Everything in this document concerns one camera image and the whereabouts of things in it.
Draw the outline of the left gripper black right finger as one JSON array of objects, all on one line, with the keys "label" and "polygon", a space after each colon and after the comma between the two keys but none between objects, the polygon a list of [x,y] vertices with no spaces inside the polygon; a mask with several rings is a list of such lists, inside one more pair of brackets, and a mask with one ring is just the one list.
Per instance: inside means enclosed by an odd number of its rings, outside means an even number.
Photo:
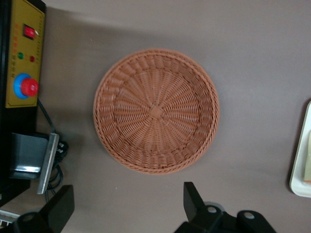
[{"label": "left gripper black right finger", "polygon": [[183,222],[176,233],[216,233],[223,213],[215,205],[206,205],[194,183],[185,182],[183,187],[183,206],[187,221]]}]

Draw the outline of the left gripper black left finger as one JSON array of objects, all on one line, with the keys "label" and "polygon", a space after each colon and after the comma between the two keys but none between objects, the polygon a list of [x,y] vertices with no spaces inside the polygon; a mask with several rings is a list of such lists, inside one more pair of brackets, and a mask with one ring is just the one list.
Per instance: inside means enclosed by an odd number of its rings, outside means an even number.
[{"label": "left gripper black left finger", "polygon": [[14,233],[60,233],[75,209],[72,185],[64,185],[40,211],[21,215],[13,223]]}]

